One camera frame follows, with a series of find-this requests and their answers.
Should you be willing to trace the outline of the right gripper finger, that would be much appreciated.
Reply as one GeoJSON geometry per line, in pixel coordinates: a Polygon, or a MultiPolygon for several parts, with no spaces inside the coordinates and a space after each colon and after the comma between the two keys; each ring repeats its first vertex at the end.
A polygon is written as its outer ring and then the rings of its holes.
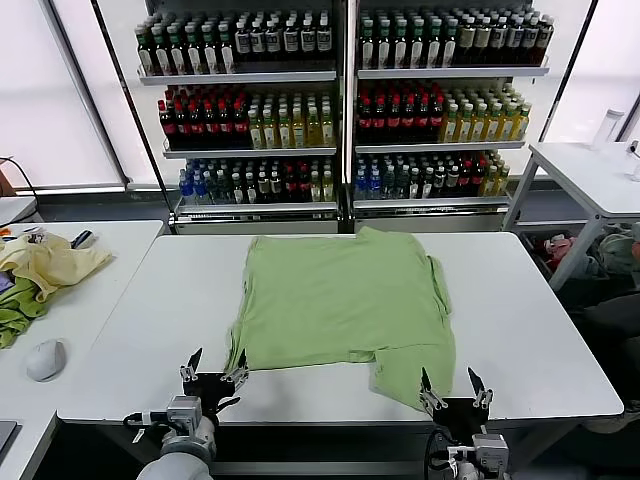
{"type": "Polygon", "coordinates": [[[467,369],[475,393],[473,402],[474,408],[488,408],[493,400],[494,392],[491,388],[486,388],[481,377],[471,368],[467,369]]]}
{"type": "Polygon", "coordinates": [[[428,373],[424,367],[421,368],[419,398],[427,413],[434,413],[448,407],[447,402],[432,389],[428,373]]]}

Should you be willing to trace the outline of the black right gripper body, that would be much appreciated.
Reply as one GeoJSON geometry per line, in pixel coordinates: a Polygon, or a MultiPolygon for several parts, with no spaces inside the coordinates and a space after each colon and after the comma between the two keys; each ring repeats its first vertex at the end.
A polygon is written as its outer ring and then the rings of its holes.
{"type": "Polygon", "coordinates": [[[446,398],[446,407],[433,412],[433,421],[444,427],[452,438],[471,438],[480,434],[489,419],[489,408],[475,405],[475,400],[464,397],[446,398]]]}

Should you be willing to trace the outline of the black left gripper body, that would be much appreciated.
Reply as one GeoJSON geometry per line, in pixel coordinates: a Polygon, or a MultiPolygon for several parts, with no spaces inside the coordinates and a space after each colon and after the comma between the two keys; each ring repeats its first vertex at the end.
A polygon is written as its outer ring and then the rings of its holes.
{"type": "Polygon", "coordinates": [[[201,401],[204,415],[217,415],[240,401],[235,383],[223,373],[197,373],[195,379],[184,381],[183,393],[201,401]]]}

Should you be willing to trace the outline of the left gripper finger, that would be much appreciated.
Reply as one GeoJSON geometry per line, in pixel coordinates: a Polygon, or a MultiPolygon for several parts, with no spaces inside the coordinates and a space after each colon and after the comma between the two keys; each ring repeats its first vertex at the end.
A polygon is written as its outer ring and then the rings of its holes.
{"type": "Polygon", "coordinates": [[[234,388],[240,388],[249,376],[249,367],[246,358],[246,350],[241,351],[237,365],[222,376],[222,380],[234,388]]]}
{"type": "Polygon", "coordinates": [[[185,365],[180,366],[180,376],[183,381],[196,381],[198,379],[197,368],[201,359],[202,349],[194,352],[185,365]]]}

